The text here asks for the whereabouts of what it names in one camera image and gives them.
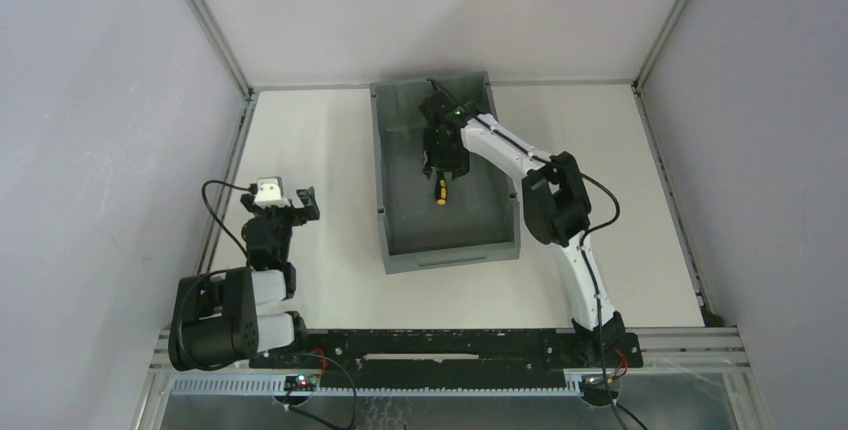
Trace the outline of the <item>yellow black screwdriver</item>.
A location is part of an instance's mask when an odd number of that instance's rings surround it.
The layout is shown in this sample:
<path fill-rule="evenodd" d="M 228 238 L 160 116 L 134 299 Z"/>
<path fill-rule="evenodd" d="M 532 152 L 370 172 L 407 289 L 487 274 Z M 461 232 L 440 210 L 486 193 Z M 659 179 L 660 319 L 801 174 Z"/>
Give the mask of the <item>yellow black screwdriver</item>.
<path fill-rule="evenodd" d="M 447 203 L 448 190 L 447 190 L 447 182 L 443 172 L 438 171 L 435 177 L 435 187 L 434 187 L 434 200 L 435 202 L 443 206 Z"/>

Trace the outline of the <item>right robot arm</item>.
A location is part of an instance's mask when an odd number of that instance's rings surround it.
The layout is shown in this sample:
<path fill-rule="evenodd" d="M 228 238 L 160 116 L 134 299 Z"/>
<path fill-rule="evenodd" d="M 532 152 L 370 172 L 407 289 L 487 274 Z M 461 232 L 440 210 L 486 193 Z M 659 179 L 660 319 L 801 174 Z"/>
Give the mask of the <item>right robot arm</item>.
<path fill-rule="evenodd" d="M 446 180 L 469 173 L 472 156 L 494 165 L 519 186 L 526 229 L 551 246 L 566 281 L 571 321 L 585 358 L 604 363 L 624 337 L 626 327 L 611 302 L 597 268 L 590 236 L 592 205 L 586 186 L 596 179 L 584 174 L 576 158 L 562 151 L 541 151 L 504 127 L 473 102 L 461 102 L 443 84 L 429 82 L 432 93 L 419 109 L 427 126 L 423 136 L 426 177 L 436 179 L 434 197 L 443 205 Z"/>

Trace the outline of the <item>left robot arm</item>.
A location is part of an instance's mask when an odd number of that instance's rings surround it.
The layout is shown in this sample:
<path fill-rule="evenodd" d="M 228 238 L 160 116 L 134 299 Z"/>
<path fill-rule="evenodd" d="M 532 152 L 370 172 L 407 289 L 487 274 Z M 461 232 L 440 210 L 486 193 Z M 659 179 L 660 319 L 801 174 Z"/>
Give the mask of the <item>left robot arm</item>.
<path fill-rule="evenodd" d="M 168 340 L 176 370 L 216 371 L 272 350 L 305 350 L 308 332 L 298 312 L 260 312 L 293 298 L 293 230 L 320 218 L 314 188 L 296 194 L 299 205 L 274 179 L 243 189 L 240 201 L 251 215 L 236 238 L 244 266 L 180 280 Z"/>

